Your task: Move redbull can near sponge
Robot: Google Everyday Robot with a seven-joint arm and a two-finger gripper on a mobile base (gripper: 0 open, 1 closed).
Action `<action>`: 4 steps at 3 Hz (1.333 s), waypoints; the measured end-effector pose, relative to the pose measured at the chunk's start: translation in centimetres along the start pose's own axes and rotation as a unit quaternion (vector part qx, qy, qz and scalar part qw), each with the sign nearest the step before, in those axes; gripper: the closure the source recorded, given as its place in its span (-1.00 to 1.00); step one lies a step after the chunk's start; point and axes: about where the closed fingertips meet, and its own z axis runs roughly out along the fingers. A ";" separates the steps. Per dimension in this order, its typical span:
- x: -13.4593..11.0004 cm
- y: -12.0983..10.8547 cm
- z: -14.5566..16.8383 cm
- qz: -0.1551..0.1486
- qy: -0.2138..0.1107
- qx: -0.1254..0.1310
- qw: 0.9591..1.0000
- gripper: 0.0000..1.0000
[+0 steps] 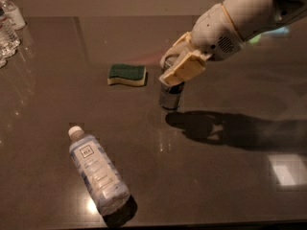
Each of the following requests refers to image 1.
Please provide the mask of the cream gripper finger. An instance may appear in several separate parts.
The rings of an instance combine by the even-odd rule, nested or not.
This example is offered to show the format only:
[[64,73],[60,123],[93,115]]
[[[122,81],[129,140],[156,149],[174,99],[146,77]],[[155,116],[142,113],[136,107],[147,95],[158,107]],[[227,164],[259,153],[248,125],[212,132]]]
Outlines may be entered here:
[[192,51],[193,45],[191,44],[191,33],[186,32],[162,56],[160,60],[160,67],[162,69],[178,67],[186,60]]
[[203,54],[199,50],[168,56],[162,63],[163,73],[159,80],[169,87],[188,81],[205,70],[206,62],[211,57],[211,54]]

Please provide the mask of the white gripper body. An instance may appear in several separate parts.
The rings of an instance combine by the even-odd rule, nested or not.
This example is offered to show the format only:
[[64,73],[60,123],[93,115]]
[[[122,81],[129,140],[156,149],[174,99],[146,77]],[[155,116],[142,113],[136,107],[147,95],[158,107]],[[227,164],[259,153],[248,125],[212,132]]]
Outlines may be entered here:
[[245,46],[223,3],[199,17],[191,37],[193,44],[215,61],[230,58]]

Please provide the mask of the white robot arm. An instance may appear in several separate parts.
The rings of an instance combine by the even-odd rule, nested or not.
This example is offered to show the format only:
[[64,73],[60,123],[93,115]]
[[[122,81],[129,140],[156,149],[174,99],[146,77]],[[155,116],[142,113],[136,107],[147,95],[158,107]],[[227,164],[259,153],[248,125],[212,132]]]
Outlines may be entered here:
[[257,35],[306,16],[307,0],[224,0],[199,17],[160,61],[159,80],[175,86],[202,73],[208,60],[225,60]]

